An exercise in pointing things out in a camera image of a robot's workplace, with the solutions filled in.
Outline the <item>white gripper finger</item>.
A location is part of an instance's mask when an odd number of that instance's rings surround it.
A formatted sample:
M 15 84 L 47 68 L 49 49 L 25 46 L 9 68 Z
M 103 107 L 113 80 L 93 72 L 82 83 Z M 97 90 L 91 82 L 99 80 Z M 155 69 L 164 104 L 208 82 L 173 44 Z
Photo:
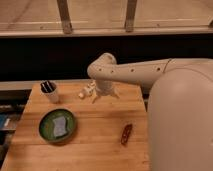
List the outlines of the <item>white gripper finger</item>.
M 117 99 L 119 99 L 119 96 L 113 91 L 113 92 L 111 92 L 111 96 L 112 97 L 115 97 L 115 98 L 117 98 Z
M 95 103 L 98 99 L 99 99 L 99 96 L 96 95 L 96 96 L 93 98 L 92 103 Z

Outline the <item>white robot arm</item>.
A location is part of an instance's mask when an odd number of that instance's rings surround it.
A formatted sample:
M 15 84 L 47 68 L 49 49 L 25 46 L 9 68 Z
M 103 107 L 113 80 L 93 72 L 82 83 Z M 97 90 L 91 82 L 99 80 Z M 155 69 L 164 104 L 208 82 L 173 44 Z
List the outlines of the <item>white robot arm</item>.
M 173 58 L 119 64 L 104 53 L 87 69 L 96 91 L 111 81 L 149 93 L 151 171 L 213 171 L 213 59 Z

